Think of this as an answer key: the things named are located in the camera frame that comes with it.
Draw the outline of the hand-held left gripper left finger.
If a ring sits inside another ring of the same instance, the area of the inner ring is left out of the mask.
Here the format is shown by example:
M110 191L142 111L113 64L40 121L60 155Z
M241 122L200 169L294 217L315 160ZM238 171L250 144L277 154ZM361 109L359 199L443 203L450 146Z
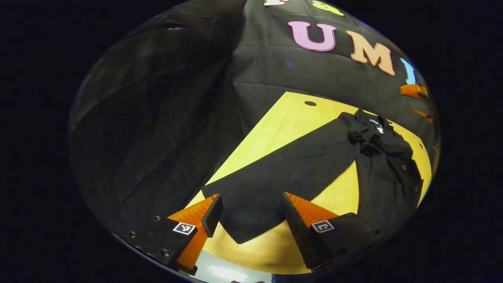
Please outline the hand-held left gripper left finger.
M222 213L222 196L216 194L171 215L154 211L112 235L158 267L178 276L193 276L198 269L196 261L206 241L214 236Z

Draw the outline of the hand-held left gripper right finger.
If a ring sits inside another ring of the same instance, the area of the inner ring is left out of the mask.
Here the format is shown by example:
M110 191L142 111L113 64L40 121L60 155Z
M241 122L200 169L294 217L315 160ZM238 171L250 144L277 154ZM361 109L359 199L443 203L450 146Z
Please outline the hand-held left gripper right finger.
M372 251L384 237L355 213L337 215L289 192L282 194L281 209L312 272L341 269Z

